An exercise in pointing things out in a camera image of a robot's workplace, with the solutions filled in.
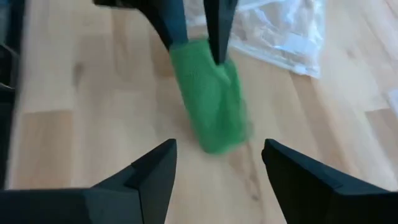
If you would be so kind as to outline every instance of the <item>clear plastic bag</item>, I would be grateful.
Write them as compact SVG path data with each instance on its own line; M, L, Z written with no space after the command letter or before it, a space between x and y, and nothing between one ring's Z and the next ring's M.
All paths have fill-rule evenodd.
M184 0L187 24L206 25L201 0ZM301 75L320 77L325 0L240 0L230 46Z

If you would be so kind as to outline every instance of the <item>green sponge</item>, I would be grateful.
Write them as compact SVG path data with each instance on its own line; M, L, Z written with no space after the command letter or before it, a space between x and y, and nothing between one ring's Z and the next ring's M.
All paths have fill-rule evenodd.
M202 148L220 154L244 142L249 136L246 105L233 61L216 65L206 39L173 45L170 56Z

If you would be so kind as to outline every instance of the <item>wooden floor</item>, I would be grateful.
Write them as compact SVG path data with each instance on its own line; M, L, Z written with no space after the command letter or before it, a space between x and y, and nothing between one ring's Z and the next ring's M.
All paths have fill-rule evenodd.
M254 136L205 154L168 55L132 11L90 0L29 1L8 186L91 186L168 138L178 165L167 223L284 223L261 150L274 138L343 172L398 189L398 3L327 1L322 79L231 51Z

